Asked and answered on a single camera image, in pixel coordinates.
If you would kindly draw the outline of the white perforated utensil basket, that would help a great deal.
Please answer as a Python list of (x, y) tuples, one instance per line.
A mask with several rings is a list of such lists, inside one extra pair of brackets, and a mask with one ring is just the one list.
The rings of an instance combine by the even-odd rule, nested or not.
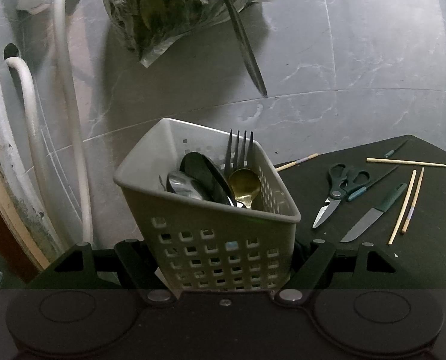
[[(186, 154), (206, 155), (220, 172), (238, 145), (262, 188), (251, 208), (170, 192), (168, 173)], [(289, 279), (301, 214), (258, 141), (163, 118), (129, 152), (114, 176), (174, 290), (275, 291)]]

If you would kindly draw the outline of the steel spoon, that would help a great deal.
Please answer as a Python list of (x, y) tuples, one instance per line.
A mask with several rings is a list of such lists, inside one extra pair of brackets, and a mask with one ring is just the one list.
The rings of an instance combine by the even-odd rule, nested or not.
[(203, 201), (207, 194), (201, 183), (185, 172), (169, 172), (167, 176), (167, 188), (169, 192), (183, 197)]

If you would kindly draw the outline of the large dark spoon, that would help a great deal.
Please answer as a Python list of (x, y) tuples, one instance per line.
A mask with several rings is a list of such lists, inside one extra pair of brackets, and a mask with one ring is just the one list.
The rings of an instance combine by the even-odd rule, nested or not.
[(197, 180), (205, 189), (208, 200), (235, 206), (232, 189), (224, 176), (206, 155), (199, 152), (187, 153), (181, 161), (180, 170)]

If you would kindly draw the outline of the gold spoon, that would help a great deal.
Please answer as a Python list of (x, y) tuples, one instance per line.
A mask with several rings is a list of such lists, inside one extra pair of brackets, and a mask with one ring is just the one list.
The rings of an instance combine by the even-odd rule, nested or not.
[(249, 168), (240, 168), (229, 177), (229, 185), (237, 202), (250, 209), (253, 201), (261, 191), (261, 181), (258, 175)]

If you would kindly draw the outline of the purple banded bamboo chopstick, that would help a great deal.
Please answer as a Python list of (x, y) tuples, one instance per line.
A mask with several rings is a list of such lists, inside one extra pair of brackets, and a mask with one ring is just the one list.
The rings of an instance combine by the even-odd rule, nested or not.
[(277, 166), (277, 167), (275, 168), (275, 170), (276, 170), (277, 172), (282, 172), (282, 171), (284, 171), (284, 170), (286, 170), (286, 169), (289, 169), (289, 168), (291, 168), (291, 167), (294, 167), (294, 166), (297, 166), (297, 165), (299, 165), (299, 164), (305, 163), (306, 161), (309, 161), (309, 160), (311, 160), (311, 159), (313, 159), (313, 158), (316, 158), (316, 157), (318, 157), (318, 156), (319, 156), (318, 153), (310, 154), (310, 155), (308, 155), (308, 156), (306, 156), (306, 157), (304, 157), (304, 158), (300, 158), (300, 159), (297, 159), (297, 160), (295, 160), (295, 161), (289, 162), (289, 163), (287, 163), (287, 164), (284, 164), (284, 165), (281, 165), (281, 166)]

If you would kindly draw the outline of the black steel fork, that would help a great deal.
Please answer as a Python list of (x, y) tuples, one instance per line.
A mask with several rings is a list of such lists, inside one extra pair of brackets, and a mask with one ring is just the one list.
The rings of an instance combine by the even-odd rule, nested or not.
[(224, 157), (224, 175), (230, 176), (233, 172), (249, 166), (249, 153), (252, 149), (254, 134), (247, 130), (238, 130), (229, 133), (227, 148)]

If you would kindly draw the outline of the dark green scissors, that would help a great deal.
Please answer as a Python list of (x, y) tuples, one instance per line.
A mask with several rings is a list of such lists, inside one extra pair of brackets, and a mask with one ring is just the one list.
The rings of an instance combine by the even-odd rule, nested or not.
[(341, 202), (371, 180), (367, 170), (344, 163), (334, 164), (328, 171), (330, 188), (328, 197), (318, 211), (313, 229), (320, 227), (334, 213)]

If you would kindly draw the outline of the bamboo chopstick pair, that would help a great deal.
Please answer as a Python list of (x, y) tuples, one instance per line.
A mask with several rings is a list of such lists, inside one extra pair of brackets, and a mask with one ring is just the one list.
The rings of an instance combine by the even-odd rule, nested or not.
[(401, 223), (403, 222), (403, 216), (404, 216), (404, 214), (406, 212), (406, 209), (408, 207), (408, 202), (409, 202), (410, 196), (412, 194), (414, 183), (416, 181), (416, 174), (417, 174), (417, 170), (413, 169), (412, 176), (410, 178), (410, 182), (409, 182), (409, 185), (408, 185), (408, 189), (406, 191), (406, 194), (405, 194), (405, 197), (404, 197), (404, 200), (403, 200), (403, 204), (401, 206), (401, 210), (399, 211), (399, 217), (397, 218), (396, 224), (394, 225), (394, 229), (393, 229), (393, 231), (391, 233), (391, 237), (389, 238), (389, 240), (387, 242), (388, 245), (392, 245), (393, 244), (394, 239), (395, 239), (395, 237), (396, 237), (396, 235), (397, 235), (397, 233), (399, 231), (399, 228), (401, 226)]
[(417, 181), (417, 185), (416, 185), (416, 191), (414, 193), (413, 196), (413, 200), (412, 200), (412, 204), (410, 205), (410, 209), (408, 211), (408, 215), (407, 218), (405, 219), (405, 222), (403, 224), (403, 228), (401, 230), (402, 234), (405, 234), (408, 230), (409, 224), (411, 222), (412, 216), (414, 214), (414, 210), (416, 209), (416, 203), (420, 194), (420, 190), (421, 190), (421, 185), (422, 185), (422, 180), (424, 178), (424, 174), (425, 174), (425, 168), (422, 167), (421, 169), (421, 173), (419, 175), (418, 181)]

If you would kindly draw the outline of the long bamboo chopstick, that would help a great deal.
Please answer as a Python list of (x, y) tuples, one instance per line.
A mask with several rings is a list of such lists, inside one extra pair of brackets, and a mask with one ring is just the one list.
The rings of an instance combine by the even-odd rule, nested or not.
[(402, 160), (402, 159), (391, 159), (391, 158), (366, 158), (366, 162), (370, 164), (397, 164), (397, 165), (414, 165), (414, 166), (422, 166), (422, 167), (442, 167), (446, 168), (445, 163), (430, 163), (423, 161), (414, 161), (414, 160)]

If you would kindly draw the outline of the green handled kitchen knife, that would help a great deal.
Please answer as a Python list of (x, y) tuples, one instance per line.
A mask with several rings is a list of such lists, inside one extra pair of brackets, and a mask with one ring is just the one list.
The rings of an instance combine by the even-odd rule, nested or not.
[(391, 206), (406, 191), (407, 183), (401, 183), (385, 196), (385, 198), (376, 206), (373, 206), (340, 240), (340, 243), (349, 243), (356, 240), (366, 230), (368, 230), (377, 220), (388, 211)]

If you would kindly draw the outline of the teal handled black skewer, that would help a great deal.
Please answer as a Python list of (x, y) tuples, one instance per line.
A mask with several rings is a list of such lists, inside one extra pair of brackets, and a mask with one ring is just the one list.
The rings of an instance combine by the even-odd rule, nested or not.
[(388, 172), (378, 176), (375, 180), (372, 180), (369, 184), (367, 184), (366, 186), (361, 187), (360, 189), (357, 189), (355, 192), (353, 192), (348, 198), (347, 201), (348, 202), (352, 202), (355, 199), (357, 199), (358, 197), (360, 197), (361, 195), (365, 194), (369, 189), (371, 189), (372, 186), (374, 186), (375, 184), (377, 184), (378, 182), (382, 181), (384, 178), (386, 178), (389, 174), (391, 174), (392, 172), (394, 172), (397, 168), (399, 167), (399, 165), (395, 165), (391, 168), (391, 170), (389, 170)]

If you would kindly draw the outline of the teal handled thin skewer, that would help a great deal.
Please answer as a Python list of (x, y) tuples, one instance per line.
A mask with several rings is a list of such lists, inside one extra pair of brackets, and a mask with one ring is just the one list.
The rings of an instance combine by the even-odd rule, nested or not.
[(399, 142), (399, 144), (394, 147), (393, 149), (389, 150), (384, 154), (384, 158), (390, 158), (392, 155), (394, 155), (398, 150), (400, 150), (406, 143), (408, 142), (408, 139)]

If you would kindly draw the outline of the brown wooden door frame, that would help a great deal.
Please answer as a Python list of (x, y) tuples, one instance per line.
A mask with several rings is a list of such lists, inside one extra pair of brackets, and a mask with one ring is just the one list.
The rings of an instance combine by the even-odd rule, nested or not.
[(10, 269), (25, 283), (49, 267), (43, 254), (19, 216), (0, 172), (0, 254)]

